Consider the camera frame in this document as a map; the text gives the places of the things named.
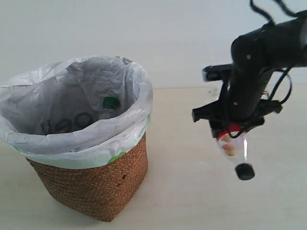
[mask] white wall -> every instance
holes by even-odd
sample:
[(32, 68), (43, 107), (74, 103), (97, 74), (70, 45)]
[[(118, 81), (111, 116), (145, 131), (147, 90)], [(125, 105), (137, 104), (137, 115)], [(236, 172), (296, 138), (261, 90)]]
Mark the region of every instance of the white wall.
[[(287, 0), (294, 11), (305, 0)], [(255, 0), (276, 21), (272, 0)], [(154, 87), (199, 87), (201, 69), (231, 62), (230, 45), (266, 21), (249, 0), (0, 0), (0, 80), (86, 55), (138, 61)], [(307, 70), (293, 70), (296, 83)]]

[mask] garbage bag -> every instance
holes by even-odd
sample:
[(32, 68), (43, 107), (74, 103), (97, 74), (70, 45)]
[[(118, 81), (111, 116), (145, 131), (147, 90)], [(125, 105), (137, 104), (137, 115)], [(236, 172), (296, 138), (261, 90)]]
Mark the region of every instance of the garbage bag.
[(138, 63), (73, 58), (0, 85), (0, 139), (39, 163), (98, 167), (138, 144), (152, 105), (152, 84)]

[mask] white plastic bag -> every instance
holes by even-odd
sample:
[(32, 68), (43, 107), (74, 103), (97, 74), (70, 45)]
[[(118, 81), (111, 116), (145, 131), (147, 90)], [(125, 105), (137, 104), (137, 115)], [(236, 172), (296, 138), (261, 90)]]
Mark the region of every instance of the white plastic bag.
[[(113, 110), (106, 98), (117, 102)], [(137, 145), (152, 105), (153, 88), (138, 63), (74, 58), (0, 85), (0, 139), (36, 162), (98, 167)]]

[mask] green bottle cap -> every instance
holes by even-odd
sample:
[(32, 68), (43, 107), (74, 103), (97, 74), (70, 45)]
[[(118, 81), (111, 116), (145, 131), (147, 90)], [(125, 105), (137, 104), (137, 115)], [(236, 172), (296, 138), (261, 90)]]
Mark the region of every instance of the green bottle cap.
[(120, 102), (116, 97), (105, 97), (102, 103), (103, 108), (116, 109)]

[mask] trash can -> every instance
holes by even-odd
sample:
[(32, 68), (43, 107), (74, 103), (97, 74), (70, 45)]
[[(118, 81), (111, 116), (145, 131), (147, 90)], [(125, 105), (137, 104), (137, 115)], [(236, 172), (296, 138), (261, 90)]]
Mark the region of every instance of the trash can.
[(138, 63), (74, 58), (0, 86), (0, 139), (26, 157), (57, 201), (111, 222), (147, 172), (152, 105)]

